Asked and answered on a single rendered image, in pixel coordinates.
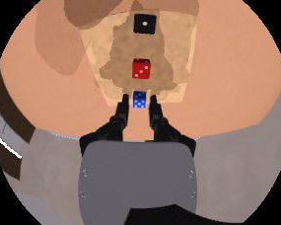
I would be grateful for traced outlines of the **red die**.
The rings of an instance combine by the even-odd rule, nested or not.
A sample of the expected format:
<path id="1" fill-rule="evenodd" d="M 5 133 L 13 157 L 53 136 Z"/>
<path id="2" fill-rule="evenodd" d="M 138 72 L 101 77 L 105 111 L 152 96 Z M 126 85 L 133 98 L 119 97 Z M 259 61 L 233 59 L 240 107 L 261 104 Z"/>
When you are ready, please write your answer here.
<path id="1" fill-rule="evenodd" d="M 149 59 L 134 58 L 132 63 L 133 79 L 149 79 L 151 62 Z"/>

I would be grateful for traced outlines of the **blue die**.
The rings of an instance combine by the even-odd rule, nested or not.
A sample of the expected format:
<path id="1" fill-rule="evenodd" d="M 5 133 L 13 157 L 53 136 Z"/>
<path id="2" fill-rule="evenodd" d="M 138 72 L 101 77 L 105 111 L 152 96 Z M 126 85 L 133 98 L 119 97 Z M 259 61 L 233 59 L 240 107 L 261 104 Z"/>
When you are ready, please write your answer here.
<path id="1" fill-rule="evenodd" d="M 143 108 L 146 107 L 146 92 L 134 91 L 133 92 L 133 108 Z"/>

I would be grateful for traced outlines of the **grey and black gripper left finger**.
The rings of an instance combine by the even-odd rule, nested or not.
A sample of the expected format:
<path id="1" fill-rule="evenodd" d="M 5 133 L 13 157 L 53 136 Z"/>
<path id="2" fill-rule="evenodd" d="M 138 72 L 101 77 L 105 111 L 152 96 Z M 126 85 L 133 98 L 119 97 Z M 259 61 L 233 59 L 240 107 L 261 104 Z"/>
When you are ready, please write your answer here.
<path id="1" fill-rule="evenodd" d="M 82 157 L 89 143 L 98 140 L 123 141 L 123 130 L 127 126 L 129 114 L 129 95 L 123 94 L 122 102 L 118 102 L 115 115 L 109 122 L 101 126 L 96 132 L 91 132 L 80 137 Z M 121 138 L 120 138 L 121 137 Z"/>

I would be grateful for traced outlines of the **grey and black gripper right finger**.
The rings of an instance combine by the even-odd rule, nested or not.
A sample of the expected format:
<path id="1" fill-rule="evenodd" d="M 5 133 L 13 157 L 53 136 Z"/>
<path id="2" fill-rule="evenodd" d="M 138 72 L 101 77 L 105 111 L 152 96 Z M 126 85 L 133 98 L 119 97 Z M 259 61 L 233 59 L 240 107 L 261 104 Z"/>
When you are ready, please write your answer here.
<path id="1" fill-rule="evenodd" d="M 179 142 L 188 146 L 194 157 L 196 141 L 181 134 L 163 117 L 161 104 L 158 104 L 156 95 L 152 95 L 149 104 L 150 127 L 154 130 L 154 142 Z M 171 140 L 170 140 L 171 139 Z"/>

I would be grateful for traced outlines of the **black die with white pips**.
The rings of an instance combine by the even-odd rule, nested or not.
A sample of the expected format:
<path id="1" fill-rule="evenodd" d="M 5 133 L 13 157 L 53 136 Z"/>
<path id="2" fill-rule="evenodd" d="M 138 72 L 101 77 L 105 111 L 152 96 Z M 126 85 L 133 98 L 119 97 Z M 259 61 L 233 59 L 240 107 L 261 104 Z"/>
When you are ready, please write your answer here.
<path id="1" fill-rule="evenodd" d="M 135 14 L 133 32 L 135 34 L 153 35 L 155 33 L 156 20 L 156 15 Z"/>

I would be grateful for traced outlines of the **tan mat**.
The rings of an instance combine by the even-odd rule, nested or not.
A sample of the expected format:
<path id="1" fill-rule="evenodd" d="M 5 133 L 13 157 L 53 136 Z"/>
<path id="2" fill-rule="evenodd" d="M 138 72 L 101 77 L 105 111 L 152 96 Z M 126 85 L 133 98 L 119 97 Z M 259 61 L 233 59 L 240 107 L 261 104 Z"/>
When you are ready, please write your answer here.
<path id="1" fill-rule="evenodd" d="M 135 14 L 156 15 L 153 35 L 133 33 Z M 104 17 L 80 27 L 91 67 L 107 105 L 117 106 L 123 94 L 146 92 L 146 104 L 181 102 L 196 37 L 197 17 L 172 11 L 143 10 Z M 132 78 L 134 58 L 149 59 L 149 79 Z"/>

